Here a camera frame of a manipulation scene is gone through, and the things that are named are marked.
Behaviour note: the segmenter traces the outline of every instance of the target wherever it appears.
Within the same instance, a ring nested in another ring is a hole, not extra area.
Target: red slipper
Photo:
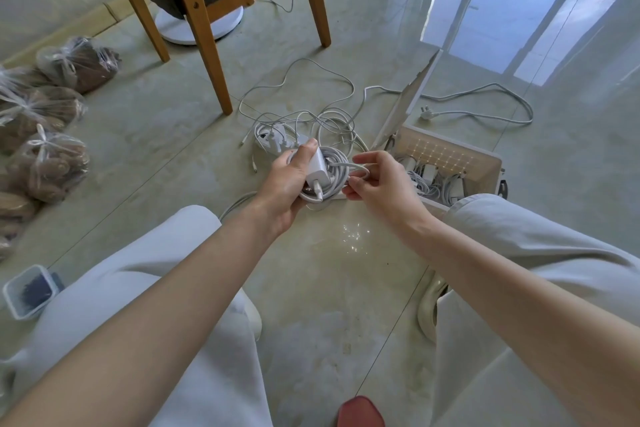
[[[342,404],[337,427],[385,427],[380,412],[367,397],[361,395]]]

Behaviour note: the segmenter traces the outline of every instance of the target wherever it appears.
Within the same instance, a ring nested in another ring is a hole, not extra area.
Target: tiled floor
[[[500,82],[531,102],[535,122],[412,120],[499,153],[511,201],[640,253],[640,0],[325,1],[333,40],[326,50],[307,0],[295,0],[291,14],[257,0],[218,43],[236,108],[251,87],[279,83],[293,60],[312,57],[354,82],[345,108],[355,110],[364,86],[401,89],[443,48],[426,92]],[[40,263],[69,283],[182,206],[219,214],[267,172],[268,160],[256,153],[255,174],[253,147],[239,146],[251,121],[237,111],[220,116],[196,50],[172,46],[162,65],[134,17],[100,39],[123,64],[88,96],[88,115],[72,132],[90,147],[92,173],[30,225],[0,267],[2,282]],[[345,91],[301,62],[281,90],[247,101],[261,111],[318,110]],[[356,120],[366,142],[393,102],[375,94],[366,103]],[[525,117],[494,92],[433,106]],[[259,354],[276,425],[327,425],[358,391],[387,425],[428,422],[435,349],[415,321],[426,267],[362,205],[303,213],[246,284],[264,319]],[[0,311],[0,353],[15,351],[28,329]]]

